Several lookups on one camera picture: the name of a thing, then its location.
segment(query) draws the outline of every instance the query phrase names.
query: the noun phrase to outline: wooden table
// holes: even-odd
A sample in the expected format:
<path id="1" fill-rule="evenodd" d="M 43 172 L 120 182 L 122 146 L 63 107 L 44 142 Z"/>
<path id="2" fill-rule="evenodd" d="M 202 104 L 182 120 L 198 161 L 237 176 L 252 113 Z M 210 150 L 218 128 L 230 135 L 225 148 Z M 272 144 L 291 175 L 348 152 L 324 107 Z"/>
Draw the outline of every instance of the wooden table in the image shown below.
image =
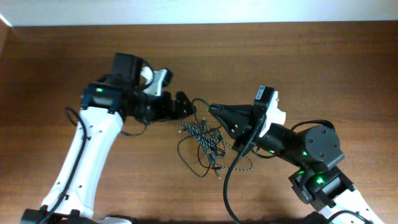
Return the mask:
<path id="1" fill-rule="evenodd" d="M 0 223 L 18 223 L 25 208 L 40 207 L 75 132 L 63 108 L 79 108 L 82 89 L 110 71 L 115 52 L 168 67 L 175 75 L 166 90 L 190 99 L 252 104 L 267 85 L 279 91 L 287 127 L 334 122 L 346 156 L 341 170 L 382 220 L 396 222 L 398 22 L 319 22 L 12 28 L 0 59 Z M 132 118 L 124 127 L 141 128 Z M 176 121 L 158 123 L 115 140 L 94 218 L 231 220 L 223 181 L 213 173 L 199 179 L 179 159 L 176 145 L 186 136 L 179 129 Z M 182 151 L 200 169 L 196 149 L 192 140 Z M 236 155 L 227 153 L 226 165 Z M 313 210 L 291 190 L 287 178 L 296 167 L 251 157 L 253 170 L 235 172 L 229 185 L 240 219 L 300 218 Z"/>

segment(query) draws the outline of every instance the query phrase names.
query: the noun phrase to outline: label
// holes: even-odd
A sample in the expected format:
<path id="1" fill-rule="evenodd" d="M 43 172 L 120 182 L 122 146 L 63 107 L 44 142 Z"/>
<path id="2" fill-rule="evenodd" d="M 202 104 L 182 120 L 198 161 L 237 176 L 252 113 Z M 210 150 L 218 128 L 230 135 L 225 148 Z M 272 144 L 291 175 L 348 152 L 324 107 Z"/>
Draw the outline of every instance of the label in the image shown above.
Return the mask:
<path id="1" fill-rule="evenodd" d="M 256 100 L 260 100 L 261 99 L 262 93 L 264 92 L 265 89 L 266 89 L 265 86 L 260 86 L 260 89 L 259 89 L 259 91 L 257 92 L 257 95 L 256 95 Z"/>

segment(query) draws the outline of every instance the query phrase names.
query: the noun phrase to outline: black and white rope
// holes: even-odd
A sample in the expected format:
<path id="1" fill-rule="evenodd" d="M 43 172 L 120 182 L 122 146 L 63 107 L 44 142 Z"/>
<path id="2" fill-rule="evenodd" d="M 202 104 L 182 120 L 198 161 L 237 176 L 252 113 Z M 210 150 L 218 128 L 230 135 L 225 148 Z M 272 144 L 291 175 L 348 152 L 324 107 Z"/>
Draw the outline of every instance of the black and white rope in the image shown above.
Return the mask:
<path id="1" fill-rule="evenodd" d="M 204 131 L 209 131 L 210 127 L 204 125 L 203 127 L 199 127 L 195 123 L 187 124 L 182 121 L 180 121 L 180 124 L 184 127 L 184 130 L 190 133 L 192 136 L 195 137 L 195 139 L 198 141 L 200 147 L 202 148 L 203 153 L 206 155 L 206 151 L 210 153 L 215 160 L 219 159 L 224 159 L 226 155 L 226 147 L 231 145 L 224 141 L 223 135 L 218 131 L 212 131 L 208 134 L 200 134 Z M 223 145 L 223 150 L 218 147 L 218 144 L 221 143 Z M 248 158 L 248 156 L 245 156 L 245 158 L 250 162 L 250 167 L 247 169 L 237 169 L 234 168 L 235 171 L 239 172 L 247 172 L 253 168 L 253 163 Z M 228 166 L 221 165 L 219 163 L 215 163 L 216 166 L 220 167 L 221 169 L 229 169 Z"/>

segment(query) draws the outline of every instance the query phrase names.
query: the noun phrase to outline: green led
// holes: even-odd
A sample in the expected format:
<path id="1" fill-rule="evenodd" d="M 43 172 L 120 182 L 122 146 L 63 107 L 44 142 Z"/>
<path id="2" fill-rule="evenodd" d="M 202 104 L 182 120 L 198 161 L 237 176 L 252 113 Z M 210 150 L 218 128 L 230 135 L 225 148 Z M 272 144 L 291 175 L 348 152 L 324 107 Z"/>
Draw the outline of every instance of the green led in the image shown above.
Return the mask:
<path id="1" fill-rule="evenodd" d="M 317 183 L 318 183 L 318 184 L 322 184 L 322 183 L 323 183 L 322 177 L 319 177 L 319 178 L 318 178 Z"/>

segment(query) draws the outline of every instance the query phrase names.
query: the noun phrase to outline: white backdrop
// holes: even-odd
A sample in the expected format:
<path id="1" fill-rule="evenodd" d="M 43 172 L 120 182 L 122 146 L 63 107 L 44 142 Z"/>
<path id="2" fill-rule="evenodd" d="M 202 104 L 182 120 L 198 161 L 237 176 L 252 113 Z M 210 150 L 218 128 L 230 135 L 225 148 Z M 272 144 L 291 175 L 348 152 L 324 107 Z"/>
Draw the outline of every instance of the white backdrop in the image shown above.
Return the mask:
<path id="1" fill-rule="evenodd" d="M 13 26 L 397 20 L 398 0 L 0 0 Z"/>

